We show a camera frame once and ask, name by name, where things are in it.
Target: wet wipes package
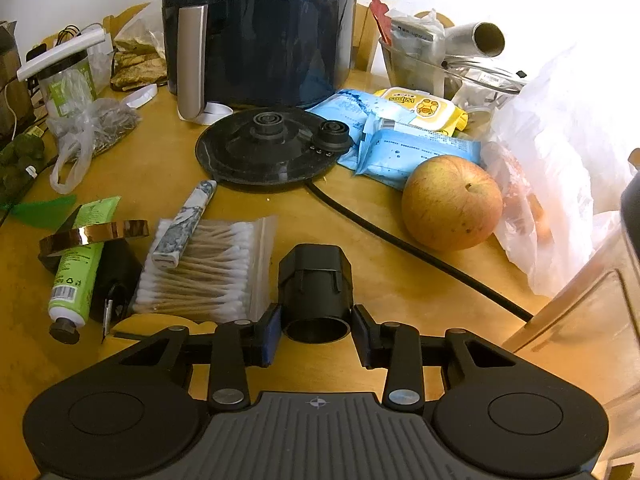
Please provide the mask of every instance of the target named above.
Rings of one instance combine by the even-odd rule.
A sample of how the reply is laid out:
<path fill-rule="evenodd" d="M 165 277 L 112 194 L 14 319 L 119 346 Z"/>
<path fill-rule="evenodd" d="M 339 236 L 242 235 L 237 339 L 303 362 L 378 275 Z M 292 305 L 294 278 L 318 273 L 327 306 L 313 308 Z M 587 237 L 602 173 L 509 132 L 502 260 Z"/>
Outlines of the wet wipes package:
<path fill-rule="evenodd" d="M 355 174 L 399 190 L 420 163 L 434 156 L 455 155 L 480 164 L 480 142 L 453 139 L 373 114 L 367 118 L 364 134 Z"/>
<path fill-rule="evenodd" d="M 342 121 L 349 126 L 354 145 L 338 159 L 338 164 L 350 170 L 356 169 L 358 145 L 369 114 L 397 121 L 407 117 L 407 110 L 400 105 L 359 90 L 340 90 L 308 111 L 327 120 Z"/>

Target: brown tape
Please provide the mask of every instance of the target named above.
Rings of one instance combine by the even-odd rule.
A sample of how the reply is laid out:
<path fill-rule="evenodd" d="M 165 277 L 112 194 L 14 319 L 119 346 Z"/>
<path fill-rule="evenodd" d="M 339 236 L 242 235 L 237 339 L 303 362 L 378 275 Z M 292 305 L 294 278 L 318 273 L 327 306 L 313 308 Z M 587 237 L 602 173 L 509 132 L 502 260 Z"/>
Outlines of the brown tape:
<path fill-rule="evenodd" d="M 149 236 L 146 220 L 124 220 L 89 225 L 55 233 L 40 240 L 40 257 L 57 256 L 63 251 L 111 240 Z"/>

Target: apple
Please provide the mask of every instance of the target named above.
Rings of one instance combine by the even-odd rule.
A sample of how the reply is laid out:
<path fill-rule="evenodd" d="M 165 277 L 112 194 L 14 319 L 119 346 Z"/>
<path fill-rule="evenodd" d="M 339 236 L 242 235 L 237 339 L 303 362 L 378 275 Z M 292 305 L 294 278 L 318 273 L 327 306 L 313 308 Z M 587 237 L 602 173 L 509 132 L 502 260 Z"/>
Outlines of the apple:
<path fill-rule="evenodd" d="M 484 242 L 502 215 L 502 195 L 489 174 L 453 155 L 430 158 L 409 177 L 402 218 L 411 235 L 437 251 Z"/>

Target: table surface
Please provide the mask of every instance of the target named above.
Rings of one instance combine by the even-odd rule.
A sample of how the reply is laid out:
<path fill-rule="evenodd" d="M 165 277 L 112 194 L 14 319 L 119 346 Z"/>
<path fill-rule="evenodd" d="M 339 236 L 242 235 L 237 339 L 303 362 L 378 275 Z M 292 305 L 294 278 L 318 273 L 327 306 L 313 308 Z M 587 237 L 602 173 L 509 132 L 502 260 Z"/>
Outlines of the table surface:
<path fill-rule="evenodd" d="M 351 72 L 346 88 L 373 91 L 383 78 Z M 153 232 L 161 218 L 172 218 L 206 174 L 194 157 L 204 126 L 181 121 L 175 98 L 166 88 L 140 109 L 143 120 L 125 139 L 98 156 L 74 191 L 78 203 L 122 197 L 115 219 L 147 219 Z M 400 216 L 401 194 L 337 166 L 318 186 L 332 198 L 386 231 L 410 240 Z M 48 174 L 40 177 L 24 202 L 50 200 Z M 396 320 L 421 334 L 442 335 L 464 327 L 502 343 L 523 323 L 415 257 L 380 240 L 327 207 L 305 188 L 277 194 L 251 194 L 220 187 L 204 218 L 254 220 L 276 215 L 278 229 L 271 258 L 271 295 L 275 298 L 279 261 L 299 243 L 340 246 L 353 269 L 353 291 L 377 322 Z M 31 400 L 57 381 L 97 359 L 101 327 L 82 329 L 81 341 L 65 346 L 48 333 L 47 300 L 52 275 L 38 262 L 38 241 L 49 232 L 8 218 L 0 228 L 0 478 L 34 478 L 37 469 L 22 439 L 22 415 Z M 152 237 L 132 245 L 143 260 Z M 510 264 L 495 237 L 465 251 L 439 254 L 532 313 L 548 301 L 535 296 L 527 280 Z M 360 367 L 350 338 L 305 346 L 282 339 L 275 364 L 248 370 L 252 396 L 261 390 L 374 391 L 380 394 L 384 370 Z M 442 392 L 439 371 L 425 368 L 426 392 Z M 193 390 L 203 390 L 197 385 Z"/>

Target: air fryer handle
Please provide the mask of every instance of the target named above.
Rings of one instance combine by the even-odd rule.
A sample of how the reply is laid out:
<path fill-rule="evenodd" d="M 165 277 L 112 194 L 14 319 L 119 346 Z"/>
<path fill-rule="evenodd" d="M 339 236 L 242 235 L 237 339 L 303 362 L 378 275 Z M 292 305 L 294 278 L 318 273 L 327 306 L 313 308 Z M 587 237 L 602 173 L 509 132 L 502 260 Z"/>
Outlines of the air fryer handle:
<path fill-rule="evenodd" d="M 205 107 L 204 51 L 207 6 L 181 7 L 178 11 L 178 111 L 194 120 Z"/>

